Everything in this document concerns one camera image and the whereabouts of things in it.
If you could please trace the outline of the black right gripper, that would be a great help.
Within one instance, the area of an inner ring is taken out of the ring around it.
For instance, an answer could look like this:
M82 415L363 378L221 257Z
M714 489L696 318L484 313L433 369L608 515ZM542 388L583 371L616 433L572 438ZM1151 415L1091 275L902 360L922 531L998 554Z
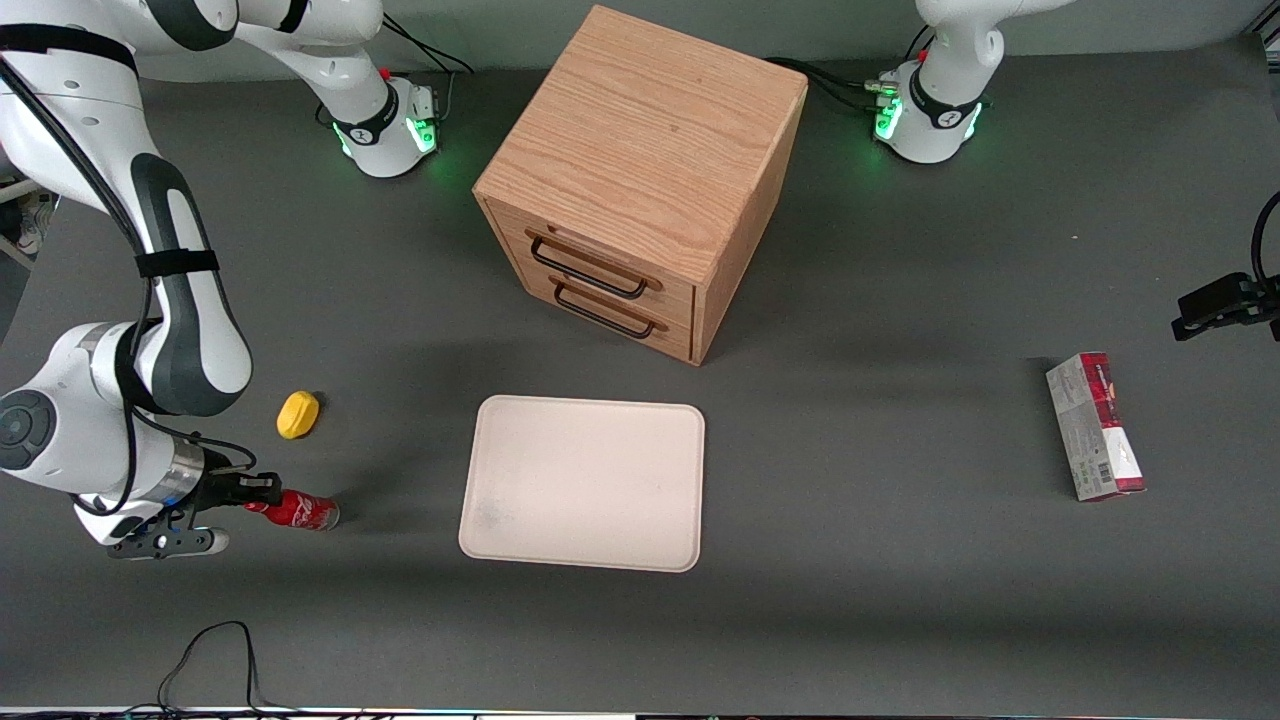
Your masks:
M282 479L276 473L243 474L229 468L206 473L192 491L192 511L218 507L278 507L282 503Z

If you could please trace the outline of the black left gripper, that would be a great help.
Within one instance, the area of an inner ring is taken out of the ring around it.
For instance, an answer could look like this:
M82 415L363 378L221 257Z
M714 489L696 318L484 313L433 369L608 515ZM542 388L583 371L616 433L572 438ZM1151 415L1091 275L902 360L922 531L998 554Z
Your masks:
M1230 325L1266 324L1280 341L1279 295L1274 278L1256 279L1229 273L1178 300L1179 316L1171 322L1174 340L1185 342L1207 331Z

